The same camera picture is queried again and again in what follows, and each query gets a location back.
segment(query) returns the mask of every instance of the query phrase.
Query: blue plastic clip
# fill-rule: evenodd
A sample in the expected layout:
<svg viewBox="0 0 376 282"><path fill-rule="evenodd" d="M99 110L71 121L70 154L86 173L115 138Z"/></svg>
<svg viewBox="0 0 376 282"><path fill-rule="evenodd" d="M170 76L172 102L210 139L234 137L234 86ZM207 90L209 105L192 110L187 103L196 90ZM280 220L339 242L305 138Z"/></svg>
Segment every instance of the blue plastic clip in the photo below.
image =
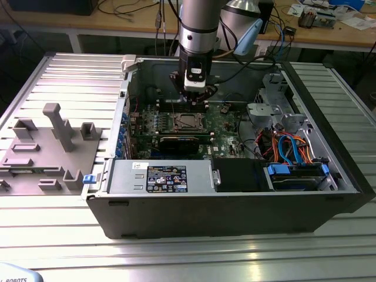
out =
<svg viewBox="0 0 376 282"><path fill-rule="evenodd" d="M118 149L121 149L123 147L123 142L121 140L117 140L117 144L116 144L116 147Z"/></svg>
<svg viewBox="0 0 376 282"><path fill-rule="evenodd" d="M290 174L290 169L286 164L271 164L268 166L269 175L273 174Z"/></svg>
<svg viewBox="0 0 376 282"><path fill-rule="evenodd" d="M120 150L116 150L116 151L115 151L115 155L116 155L117 157L122 157L123 153L122 153L122 151L120 151Z"/></svg>
<svg viewBox="0 0 376 282"><path fill-rule="evenodd" d="M325 175L329 175L330 173L329 167L326 164L323 164L321 168L323 169L323 172L325 173Z"/></svg>
<svg viewBox="0 0 376 282"><path fill-rule="evenodd" d="M83 184L95 184L96 183L96 175L94 174L87 174L83 177Z"/></svg>

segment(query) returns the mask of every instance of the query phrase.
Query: power supply label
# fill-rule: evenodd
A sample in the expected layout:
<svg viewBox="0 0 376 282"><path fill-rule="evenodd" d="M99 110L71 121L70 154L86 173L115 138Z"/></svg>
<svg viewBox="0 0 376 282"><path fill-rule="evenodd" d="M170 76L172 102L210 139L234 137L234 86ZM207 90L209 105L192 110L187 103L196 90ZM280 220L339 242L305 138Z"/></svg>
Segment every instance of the power supply label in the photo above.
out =
<svg viewBox="0 0 376 282"><path fill-rule="evenodd" d="M185 166L148 166L146 191L148 193L188 192Z"/></svg>

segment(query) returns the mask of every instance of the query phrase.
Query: wire bundle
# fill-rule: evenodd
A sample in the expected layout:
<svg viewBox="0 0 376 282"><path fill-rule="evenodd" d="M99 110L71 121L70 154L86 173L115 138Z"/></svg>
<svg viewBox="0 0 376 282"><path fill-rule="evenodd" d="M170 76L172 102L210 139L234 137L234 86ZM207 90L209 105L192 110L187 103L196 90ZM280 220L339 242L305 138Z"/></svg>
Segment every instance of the wire bundle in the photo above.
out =
<svg viewBox="0 0 376 282"><path fill-rule="evenodd" d="M276 32L279 34L279 37L278 37L278 40L276 41L276 44L273 46L272 50L271 51L268 51L269 54L273 55L273 56L276 56L276 59L280 59L283 55L285 55L285 50L288 50L287 52L287 56L288 54L290 53L291 51L291 44L293 43L294 39L295 39L295 36L291 36L289 35L290 37L290 42L286 45L286 47L283 47L283 44L285 43L286 41L286 35L284 33L284 30L286 28L286 24L285 22L283 21L283 19L281 19L280 17L280 14L277 10L277 8L274 6L273 9L276 11L277 13L277 16L271 14L270 16L272 18L269 19L269 22L271 24L274 25L274 28L276 29L276 27L278 29L276 29ZM274 53L274 50L276 49L278 43L281 41L281 45L277 51L277 53Z"/></svg>
<svg viewBox="0 0 376 282"><path fill-rule="evenodd" d="M262 135L263 132L258 135L255 143L258 143ZM284 164L292 166L293 162L283 152L283 143L291 144L290 148L293 149L294 157L297 163L313 163L310 157L309 144L300 136L292 135L287 132L277 132L271 134L271 146L263 153L263 157L267 158L270 152L273 152L269 158L270 162L278 163L280 158L282 158L285 161Z"/></svg>

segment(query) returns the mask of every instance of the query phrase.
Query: slotted aluminum surface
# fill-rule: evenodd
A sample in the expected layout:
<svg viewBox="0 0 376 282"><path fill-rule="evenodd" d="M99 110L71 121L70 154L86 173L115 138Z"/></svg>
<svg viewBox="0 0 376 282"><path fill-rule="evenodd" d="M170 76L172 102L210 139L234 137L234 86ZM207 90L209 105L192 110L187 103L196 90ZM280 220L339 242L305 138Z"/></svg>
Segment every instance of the slotted aluminum surface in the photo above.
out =
<svg viewBox="0 0 376 282"><path fill-rule="evenodd" d="M58 54L55 58L78 61L76 55ZM120 60L118 56L97 59L100 58ZM88 55L80 59L84 64L86 60L95 61ZM48 67L39 82L52 82L45 80L51 79L52 75L64 85L76 81L66 73L50 72L51 68ZM95 77L88 72L84 75L88 80ZM108 75L110 79L102 79L99 75L94 81L119 81L117 73ZM43 103L43 97L73 101L69 96L50 93L31 93L29 97L34 99L24 103ZM101 99L108 99L106 103L115 100L112 91L80 95L88 95L80 96L84 99L81 102L92 106L95 106L92 103L103 102ZM36 104L29 103L25 109L33 109L30 107ZM68 110L74 106L67 103L62 108ZM108 134L109 121L98 119L98 122L105 126L104 134ZM10 138L10 130L1 131L1 137L5 132ZM366 204L354 214L336 216L314 234L111 240L105 237L79 196L0 197L0 261L37 270L46 282L375 281L375 203Z"/></svg>
<svg viewBox="0 0 376 282"><path fill-rule="evenodd" d="M322 64L291 63L351 157L376 189L376 120L339 74ZM294 97L300 112L304 112Z"/></svg>

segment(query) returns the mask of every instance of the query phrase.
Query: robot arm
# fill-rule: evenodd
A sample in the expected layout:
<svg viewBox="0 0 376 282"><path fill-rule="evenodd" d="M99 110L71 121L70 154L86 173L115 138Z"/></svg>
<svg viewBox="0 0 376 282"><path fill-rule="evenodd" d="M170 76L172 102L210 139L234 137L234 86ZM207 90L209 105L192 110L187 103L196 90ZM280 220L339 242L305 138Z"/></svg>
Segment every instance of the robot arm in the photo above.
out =
<svg viewBox="0 0 376 282"><path fill-rule="evenodd" d="M216 88L207 85L217 39L221 8L228 0L184 0L180 28L179 70L170 75L175 88L189 103L211 97Z"/></svg>

